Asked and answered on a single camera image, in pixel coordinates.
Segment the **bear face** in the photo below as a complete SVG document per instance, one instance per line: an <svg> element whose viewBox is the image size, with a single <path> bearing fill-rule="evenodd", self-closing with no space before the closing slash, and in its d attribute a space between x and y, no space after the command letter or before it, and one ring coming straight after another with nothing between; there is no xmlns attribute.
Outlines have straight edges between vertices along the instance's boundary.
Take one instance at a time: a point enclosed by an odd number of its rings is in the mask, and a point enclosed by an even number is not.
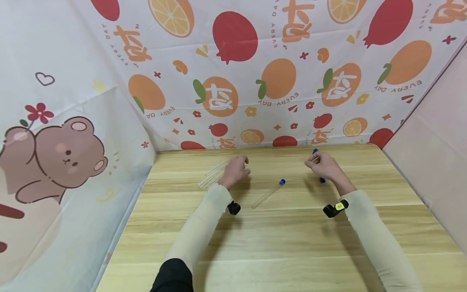
<svg viewBox="0 0 467 292"><path fill-rule="evenodd" d="M73 117L60 126L36 134L35 154L42 172L64 188L77 188L107 167L104 145L85 117Z"/></svg>

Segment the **pink heart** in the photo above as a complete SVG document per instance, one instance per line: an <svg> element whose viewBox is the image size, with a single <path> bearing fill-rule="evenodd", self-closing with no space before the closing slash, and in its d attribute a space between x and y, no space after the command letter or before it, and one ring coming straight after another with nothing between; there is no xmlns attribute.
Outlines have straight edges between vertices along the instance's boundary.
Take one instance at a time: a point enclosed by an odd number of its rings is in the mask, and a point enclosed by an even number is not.
<svg viewBox="0 0 467 292"><path fill-rule="evenodd" d="M37 81L39 81L40 84L42 84L42 86L48 86L55 82L55 78L53 76L46 75L42 72L37 72L35 74L35 78L37 79Z"/></svg>

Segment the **brown bear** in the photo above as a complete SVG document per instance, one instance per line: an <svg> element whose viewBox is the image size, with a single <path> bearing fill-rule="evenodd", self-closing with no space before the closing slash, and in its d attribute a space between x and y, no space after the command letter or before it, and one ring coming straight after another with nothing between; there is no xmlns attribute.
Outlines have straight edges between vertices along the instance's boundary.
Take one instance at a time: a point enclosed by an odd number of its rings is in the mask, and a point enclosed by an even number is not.
<svg viewBox="0 0 467 292"><path fill-rule="evenodd" d="M36 135L25 127L5 134L0 152L9 194L28 204L45 198L61 202L66 189L83 185L107 167L104 145L85 117L72 117L62 126L43 128Z"/></svg>

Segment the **pink wall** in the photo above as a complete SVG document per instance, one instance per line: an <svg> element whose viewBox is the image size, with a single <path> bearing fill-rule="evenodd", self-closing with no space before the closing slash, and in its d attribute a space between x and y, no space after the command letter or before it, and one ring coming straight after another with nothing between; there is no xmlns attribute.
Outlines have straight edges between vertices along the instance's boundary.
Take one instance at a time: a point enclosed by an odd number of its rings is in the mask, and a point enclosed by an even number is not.
<svg viewBox="0 0 467 292"><path fill-rule="evenodd" d="M467 48L384 147L467 254Z"/></svg>

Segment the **beige sleeve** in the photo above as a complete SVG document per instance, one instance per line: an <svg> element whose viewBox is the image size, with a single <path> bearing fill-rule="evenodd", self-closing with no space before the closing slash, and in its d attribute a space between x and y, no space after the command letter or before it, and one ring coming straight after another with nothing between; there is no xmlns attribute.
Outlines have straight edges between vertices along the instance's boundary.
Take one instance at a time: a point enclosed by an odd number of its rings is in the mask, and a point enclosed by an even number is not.
<svg viewBox="0 0 467 292"><path fill-rule="evenodd" d="M232 201L224 186L213 184L183 225L164 261L179 258L193 274L193 266L206 249L222 214Z"/></svg>
<svg viewBox="0 0 467 292"><path fill-rule="evenodd" d="M399 243L381 221L364 191L342 196L347 218L360 239L387 292L420 292L423 288Z"/></svg>

